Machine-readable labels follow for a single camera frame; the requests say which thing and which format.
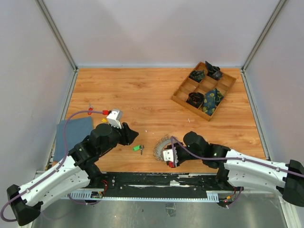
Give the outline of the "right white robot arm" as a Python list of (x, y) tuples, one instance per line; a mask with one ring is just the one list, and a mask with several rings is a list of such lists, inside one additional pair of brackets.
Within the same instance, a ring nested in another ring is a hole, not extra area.
[(220, 190), (229, 187), (271, 192), (286, 202), (304, 205), (304, 166), (296, 160), (288, 163), (263, 160), (229, 147), (208, 143), (193, 131), (179, 142), (171, 137), (161, 149), (160, 157), (171, 168), (189, 160), (201, 160), (216, 169), (215, 184)]

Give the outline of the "key with green tag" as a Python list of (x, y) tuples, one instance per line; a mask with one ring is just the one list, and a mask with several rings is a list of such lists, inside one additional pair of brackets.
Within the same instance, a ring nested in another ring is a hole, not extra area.
[(142, 145), (142, 144), (133, 147), (133, 151), (134, 151), (134, 152), (140, 151), (140, 154), (141, 154), (141, 155), (143, 154), (143, 150), (144, 150), (144, 145)]

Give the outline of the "large keyring with yellow handle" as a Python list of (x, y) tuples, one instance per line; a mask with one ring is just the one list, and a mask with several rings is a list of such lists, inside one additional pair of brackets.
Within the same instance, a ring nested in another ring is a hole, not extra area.
[(172, 144), (172, 142), (171, 136), (165, 136), (156, 143), (153, 149), (153, 154), (156, 160), (164, 161), (162, 151), (165, 150), (168, 145), (172, 145), (172, 148), (174, 149), (174, 144)]

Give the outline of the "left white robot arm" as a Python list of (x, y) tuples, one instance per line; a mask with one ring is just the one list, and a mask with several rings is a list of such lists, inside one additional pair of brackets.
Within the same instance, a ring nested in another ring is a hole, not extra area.
[(138, 136), (127, 123), (121, 128), (99, 124), (82, 142), (77, 143), (54, 167), (21, 186), (7, 188), (14, 221), (24, 226), (52, 203), (74, 190), (98, 187), (102, 176), (95, 162), (117, 145), (130, 145)]

